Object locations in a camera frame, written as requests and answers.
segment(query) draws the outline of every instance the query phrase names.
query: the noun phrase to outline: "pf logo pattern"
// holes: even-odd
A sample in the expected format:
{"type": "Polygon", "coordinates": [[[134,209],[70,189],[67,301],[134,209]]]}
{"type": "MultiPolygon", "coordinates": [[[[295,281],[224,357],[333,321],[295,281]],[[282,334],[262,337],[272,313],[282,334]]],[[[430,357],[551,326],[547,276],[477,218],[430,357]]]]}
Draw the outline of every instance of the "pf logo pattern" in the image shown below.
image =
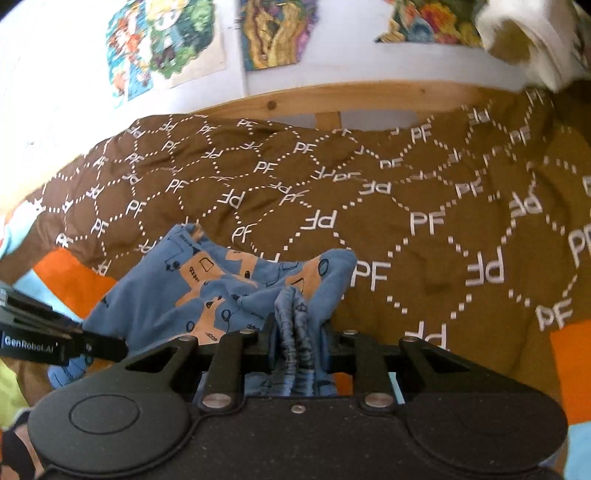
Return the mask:
{"type": "Polygon", "coordinates": [[[67,248],[119,279],[175,223],[200,222],[279,263],[352,249],[336,328],[419,336],[502,373],[591,318],[591,150],[541,91],[385,132],[152,116],[29,200],[38,226],[5,277],[33,267],[32,249],[67,248]]]}

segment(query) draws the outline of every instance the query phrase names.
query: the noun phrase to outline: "yellow fabric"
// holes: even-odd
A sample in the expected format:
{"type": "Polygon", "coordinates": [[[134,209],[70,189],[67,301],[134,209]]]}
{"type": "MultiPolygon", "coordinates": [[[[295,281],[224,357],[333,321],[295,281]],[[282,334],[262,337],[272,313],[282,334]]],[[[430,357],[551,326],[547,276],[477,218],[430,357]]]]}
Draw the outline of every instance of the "yellow fabric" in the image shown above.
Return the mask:
{"type": "Polygon", "coordinates": [[[17,412],[27,407],[27,402],[18,386],[16,374],[0,359],[0,428],[7,429],[14,421],[17,412]]]}

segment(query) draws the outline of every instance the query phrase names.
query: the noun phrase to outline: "wooden bed frame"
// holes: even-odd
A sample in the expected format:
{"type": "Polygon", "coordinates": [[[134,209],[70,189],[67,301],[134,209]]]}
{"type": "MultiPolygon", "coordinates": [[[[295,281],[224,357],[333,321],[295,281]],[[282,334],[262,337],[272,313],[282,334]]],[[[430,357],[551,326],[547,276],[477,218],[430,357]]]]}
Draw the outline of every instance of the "wooden bed frame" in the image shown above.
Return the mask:
{"type": "Polygon", "coordinates": [[[316,117],[316,128],[332,130],[342,128],[340,113],[346,110],[406,110],[416,112],[421,119],[510,94],[455,82],[332,83],[263,93],[195,113],[252,119],[312,113],[316,117]]]}

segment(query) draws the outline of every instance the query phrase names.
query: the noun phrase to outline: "orange fabric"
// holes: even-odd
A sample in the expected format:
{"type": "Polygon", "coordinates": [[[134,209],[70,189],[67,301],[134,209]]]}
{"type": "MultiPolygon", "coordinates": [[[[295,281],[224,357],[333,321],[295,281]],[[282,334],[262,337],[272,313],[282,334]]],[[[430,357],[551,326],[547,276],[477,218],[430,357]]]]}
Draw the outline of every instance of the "orange fabric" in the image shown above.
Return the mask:
{"type": "Polygon", "coordinates": [[[97,372],[100,372],[101,370],[111,367],[114,364],[114,362],[103,360],[102,358],[95,358],[93,359],[90,367],[88,367],[88,369],[86,370],[86,375],[95,374],[97,372]]]}
{"type": "Polygon", "coordinates": [[[82,265],[65,248],[47,254],[33,270],[46,287],[82,319],[116,283],[113,278],[101,277],[82,265]]]}
{"type": "Polygon", "coordinates": [[[591,320],[550,334],[569,425],[591,420],[591,320]]]}
{"type": "Polygon", "coordinates": [[[353,395],[353,377],[348,374],[335,374],[336,391],[341,397],[353,395]]]}

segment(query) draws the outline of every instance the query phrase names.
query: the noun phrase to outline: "colorful artwork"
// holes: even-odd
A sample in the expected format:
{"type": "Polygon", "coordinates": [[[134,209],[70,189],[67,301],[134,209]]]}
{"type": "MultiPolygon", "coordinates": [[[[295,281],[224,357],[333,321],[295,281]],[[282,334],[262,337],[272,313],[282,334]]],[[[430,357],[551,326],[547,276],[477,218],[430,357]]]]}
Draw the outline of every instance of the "colorful artwork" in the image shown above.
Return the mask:
{"type": "Polygon", "coordinates": [[[140,0],[128,2],[109,22],[109,82],[113,87],[113,97],[120,103],[152,88],[149,64],[139,53],[139,45],[147,34],[145,5],[140,0]]]}
{"type": "Polygon", "coordinates": [[[115,106],[225,68],[213,0],[129,0],[106,39],[115,106]]]}
{"type": "Polygon", "coordinates": [[[394,11],[377,43],[403,41],[482,47],[473,19],[484,0],[387,0],[394,11]]]}
{"type": "Polygon", "coordinates": [[[298,63],[317,21],[317,0],[241,0],[246,71],[298,63]]]}

